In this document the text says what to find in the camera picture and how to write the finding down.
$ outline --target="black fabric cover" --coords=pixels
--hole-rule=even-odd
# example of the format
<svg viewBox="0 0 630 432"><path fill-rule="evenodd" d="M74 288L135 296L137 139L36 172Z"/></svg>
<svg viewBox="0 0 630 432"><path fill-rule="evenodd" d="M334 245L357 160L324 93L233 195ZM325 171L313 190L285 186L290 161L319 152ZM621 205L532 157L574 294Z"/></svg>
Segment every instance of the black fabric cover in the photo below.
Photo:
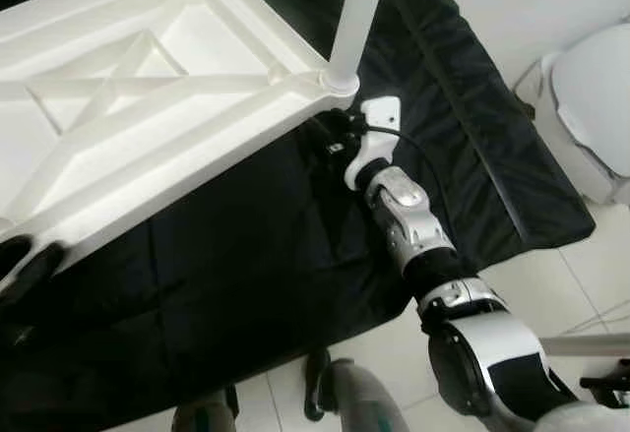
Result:
<svg viewBox="0 0 630 432"><path fill-rule="evenodd" d="M343 0L266 1L329 55ZM452 0L381 0L359 74L356 102L401 98L403 131L439 169L451 235L472 271L591 233L583 203ZM425 162L404 143L395 161L444 220ZM27 306L55 341L0 375L3 430L135 419L375 327L409 299L360 198L327 172L301 127Z"/></svg>

